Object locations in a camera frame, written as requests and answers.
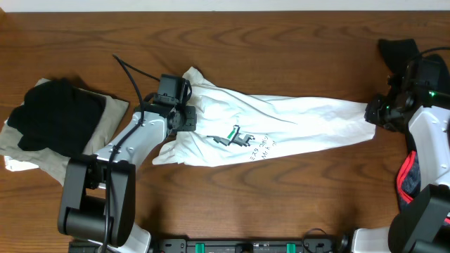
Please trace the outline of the white printed t-shirt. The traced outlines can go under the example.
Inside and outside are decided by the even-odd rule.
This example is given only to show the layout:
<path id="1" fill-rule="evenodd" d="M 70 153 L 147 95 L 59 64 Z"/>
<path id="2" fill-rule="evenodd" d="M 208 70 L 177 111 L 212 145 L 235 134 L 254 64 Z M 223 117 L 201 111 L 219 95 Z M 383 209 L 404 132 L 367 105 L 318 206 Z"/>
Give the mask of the white printed t-shirt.
<path id="1" fill-rule="evenodd" d="M 366 104 L 321 97 L 246 95 L 215 86 L 199 70 L 193 88 L 195 131 L 179 132 L 153 164 L 218 167 L 339 148 L 371 140 Z"/>

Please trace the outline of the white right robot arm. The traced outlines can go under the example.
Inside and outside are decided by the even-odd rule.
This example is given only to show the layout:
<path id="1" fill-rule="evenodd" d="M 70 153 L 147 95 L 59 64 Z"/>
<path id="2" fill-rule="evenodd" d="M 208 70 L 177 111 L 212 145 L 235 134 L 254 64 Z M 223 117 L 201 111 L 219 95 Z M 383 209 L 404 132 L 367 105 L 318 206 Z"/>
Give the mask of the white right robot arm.
<path id="1" fill-rule="evenodd" d="M 393 219 L 389 252 L 449 251 L 449 90 L 439 85 L 440 72 L 436 61 L 410 60 L 388 79 L 389 93 L 366 107 L 367 122 L 408 137 L 411 163 L 419 165 L 420 192 Z"/>

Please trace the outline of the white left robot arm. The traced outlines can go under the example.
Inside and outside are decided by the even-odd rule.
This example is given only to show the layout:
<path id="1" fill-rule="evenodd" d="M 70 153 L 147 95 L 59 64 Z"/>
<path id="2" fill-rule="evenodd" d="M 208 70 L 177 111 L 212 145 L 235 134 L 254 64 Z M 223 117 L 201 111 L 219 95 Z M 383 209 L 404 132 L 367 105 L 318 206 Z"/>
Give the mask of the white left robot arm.
<path id="1" fill-rule="evenodd" d="M 193 106 L 145 103 L 105 147 L 71 158 L 63 184 L 59 232 L 88 240 L 101 252 L 147 252 L 151 235 L 135 222 L 136 171 L 168 135 L 194 131 L 196 120 Z"/>

